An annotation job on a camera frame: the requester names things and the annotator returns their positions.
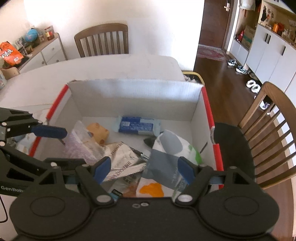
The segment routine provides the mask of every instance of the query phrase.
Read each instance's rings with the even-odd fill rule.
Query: blue wet wipes package
[[[159,136],[160,120],[119,116],[113,125],[113,130],[122,133]]]

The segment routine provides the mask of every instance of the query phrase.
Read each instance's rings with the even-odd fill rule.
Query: wooden floor
[[[196,59],[194,71],[199,73],[205,82],[214,121],[235,126],[238,125],[254,100],[254,94],[245,85],[246,82],[250,80],[250,77],[248,75],[238,74],[235,69],[233,67],[229,67],[226,62],[214,61],[206,58]],[[254,114],[253,120],[255,120],[261,113],[262,112],[258,110]],[[269,133],[273,128],[274,125],[270,126],[269,129],[266,130],[267,133]],[[262,133],[258,139],[254,140],[254,144],[265,135],[266,132]],[[278,134],[275,133],[275,136],[272,138],[275,140],[278,137]],[[269,142],[267,141],[264,143],[262,147],[258,148],[260,150],[255,149],[254,154],[260,152],[273,140],[269,140]],[[270,156],[281,147],[281,144],[278,145],[271,150],[270,153],[268,152],[265,154],[262,159]],[[278,161],[283,158],[284,154],[279,156],[278,159],[274,159],[274,161]],[[262,160],[260,159],[256,160],[255,164],[261,161]],[[268,166],[263,167],[264,168],[259,170],[259,172],[266,169]],[[279,174],[287,169],[288,165],[284,164],[272,172],[269,177]],[[264,176],[261,179],[258,179],[257,182],[263,182],[265,179],[266,177]],[[294,204],[291,181],[288,180],[278,184],[277,186],[266,189],[266,192],[276,200],[280,208],[280,217],[272,234],[278,240],[292,241]]]

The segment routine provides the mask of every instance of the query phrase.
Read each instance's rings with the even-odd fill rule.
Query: black chair seat
[[[214,141],[220,145],[223,167],[240,168],[255,179],[255,166],[249,143],[240,128],[225,123],[215,123]]]

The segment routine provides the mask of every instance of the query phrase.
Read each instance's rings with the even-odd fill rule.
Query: red patterned rug
[[[197,57],[209,58],[223,62],[228,61],[227,55],[223,52],[222,49],[206,45],[198,45]]]

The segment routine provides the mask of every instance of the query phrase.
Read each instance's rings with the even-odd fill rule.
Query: metal bolt
[[[190,202],[193,200],[193,197],[187,194],[182,194],[178,197],[178,200],[180,202]]]
[[[141,207],[141,205],[140,205],[140,204],[138,204],[138,203],[134,203],[134,204],[132,205],[132,207],[134,207],[134,208],[140,208],[140,207]]]
[[[142,203],[141,203],[141,206],[142,206],[142,207],[147,207],[147,206],[149,206],[149,203],[147,203],[147,202],[142,202]]]
[[[96,200],[98,202],[110,202],[111,197],[109,195],[100,195],[100,196],[97,196]]]

